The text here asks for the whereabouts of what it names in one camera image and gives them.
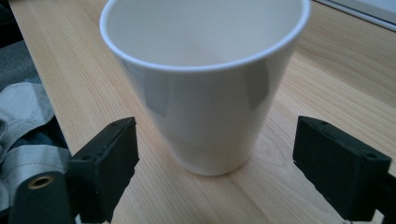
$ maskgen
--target white paper cup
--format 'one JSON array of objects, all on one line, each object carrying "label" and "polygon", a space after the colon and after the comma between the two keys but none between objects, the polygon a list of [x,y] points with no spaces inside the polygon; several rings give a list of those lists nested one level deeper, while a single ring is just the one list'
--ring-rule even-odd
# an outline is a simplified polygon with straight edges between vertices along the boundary
[{"label": "white paper cup", "polygon": [[309,0],[110,0],[100,31],[176,161],[241,166],[261,131]]}]

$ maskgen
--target screw hole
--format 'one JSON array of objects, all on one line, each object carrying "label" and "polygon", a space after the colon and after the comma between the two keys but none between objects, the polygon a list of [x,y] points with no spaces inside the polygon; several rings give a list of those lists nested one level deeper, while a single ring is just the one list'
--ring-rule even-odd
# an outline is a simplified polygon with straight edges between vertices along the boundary
[{"label": "screw hole", "polygon": [[40,176],[29,183],[29,189],[41,189],[49,185],[53,181],[53,176]]}]

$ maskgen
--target light wood grain surface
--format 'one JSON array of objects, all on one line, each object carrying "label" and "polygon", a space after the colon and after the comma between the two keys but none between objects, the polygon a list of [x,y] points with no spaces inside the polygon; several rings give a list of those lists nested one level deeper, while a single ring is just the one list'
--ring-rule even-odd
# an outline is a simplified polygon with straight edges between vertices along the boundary
[{"label": "light wood grain surface", "polygon": [[[10,0],[67,144],[135,116],[141,161],[113,223],[345,223],[294,166],[299,115],[396,159],[396,34],[313,2],[252,158],[220,177],[178,166],[103,42],[106,0]],[[396,175],[392,164],[390,172]],[[376,214],[373,223],[380,223]]]}]

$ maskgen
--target black plastic part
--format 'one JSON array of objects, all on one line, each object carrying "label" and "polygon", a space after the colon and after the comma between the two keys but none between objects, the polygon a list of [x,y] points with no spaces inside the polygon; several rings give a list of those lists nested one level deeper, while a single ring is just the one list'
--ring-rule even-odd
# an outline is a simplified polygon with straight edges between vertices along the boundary
[{"label": "black plastic part", "polygon": [[293,159],[342,218],[373,218],[390,157],[330,123],[299,117]]},{"label": "black plastic part", "polygon": [[396,223],[396,177],[388,175],[380,184],[381,197],[378,210],[385,216],[383,224]]},{"label": "black plastic part", "polygon": [[82,222],[110,222],[139,161],[134,118],[107,125],[69,162],[67,182]]},{"label": "black plastic part", "polygon": [[9,217],[10,211],[11,211],[11,208],[7,208],[3,211],[0,211],[0,223],[8,223],[8,217]]},{"label": "black plastic part", "polygon": [[62,173],[35,175],[18,186],[8,223],[75,223],[69,205]]}]

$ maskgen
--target gray fabric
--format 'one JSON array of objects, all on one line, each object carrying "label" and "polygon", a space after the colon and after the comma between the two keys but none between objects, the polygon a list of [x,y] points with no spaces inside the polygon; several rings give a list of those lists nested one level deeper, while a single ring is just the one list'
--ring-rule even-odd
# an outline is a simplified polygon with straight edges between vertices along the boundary
[{"label": "gray fabric", "polygon": [[18,185],[47,171],[67,170],[69,150],[46,145],[9,148],[54,117],[41,84],[18,83],[0,92],[0,211],[12,205]]},{"label": "gray fabric", "polygon": [[0,139],[0,162],[12,144],[53,116],[43,85],[23,82],[6,87],[0,94],[0,119],[7,123],[7,131]]},{"label": "gray fabric", "polygon": [[0,49],[0,91],[9,84],[37,76],[38,73],[24,41]]}]

